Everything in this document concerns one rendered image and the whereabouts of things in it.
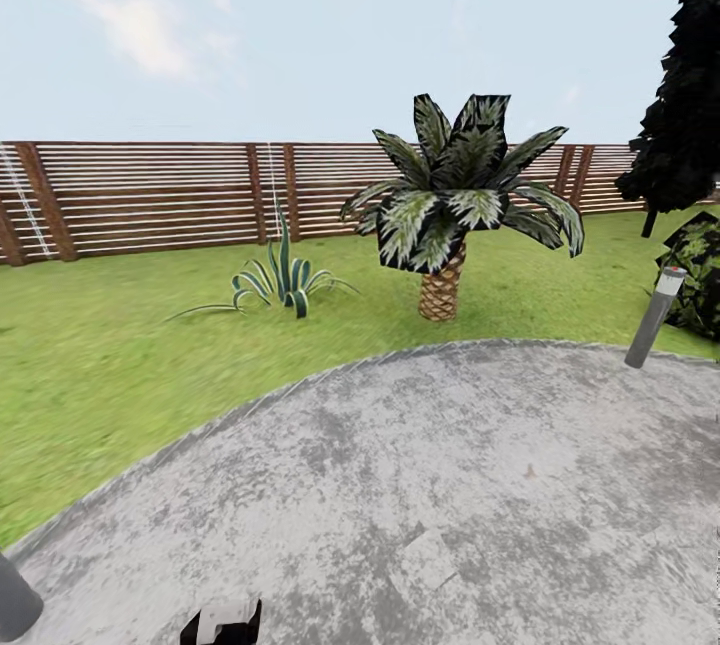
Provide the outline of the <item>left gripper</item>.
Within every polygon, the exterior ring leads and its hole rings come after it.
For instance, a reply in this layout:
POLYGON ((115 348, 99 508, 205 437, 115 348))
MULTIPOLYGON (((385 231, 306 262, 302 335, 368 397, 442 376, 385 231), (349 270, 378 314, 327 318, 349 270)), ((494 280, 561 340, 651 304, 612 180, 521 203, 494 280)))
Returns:
MULTIPOLYGON (((262 602, 259 600, 256 613, 248 622, 223 624, 222 632, 212 645, 256 645, 260 625, 262 602)), ((197 631, 200 612, 182 630, 179 645, 197 645, 197 631)))

